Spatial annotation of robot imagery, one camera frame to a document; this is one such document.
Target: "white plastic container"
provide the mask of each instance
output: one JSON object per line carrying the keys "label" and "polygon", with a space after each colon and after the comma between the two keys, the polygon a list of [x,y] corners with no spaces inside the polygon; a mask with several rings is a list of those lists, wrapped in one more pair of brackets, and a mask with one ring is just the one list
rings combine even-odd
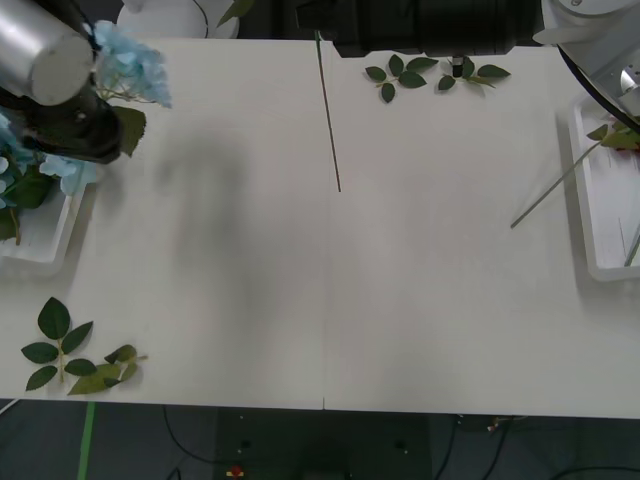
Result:
{"label": "white plastic container", "polygon": [[[576,99],[569,111],[573,160],[593,145],[588,133],[612,122],[591,97]],[[589,273],[603,282],[640,278],[640,252],[624,267],[640,233],[640,156],[596,148],[576,169],[576,181]]]}
{"label": "white plastic container", "polygon": [[67,197],[54,187],[40,208],[22,212],[20,246],[15,239],[0,242],[0,276],[50,277],[60,271],[85,188]]}

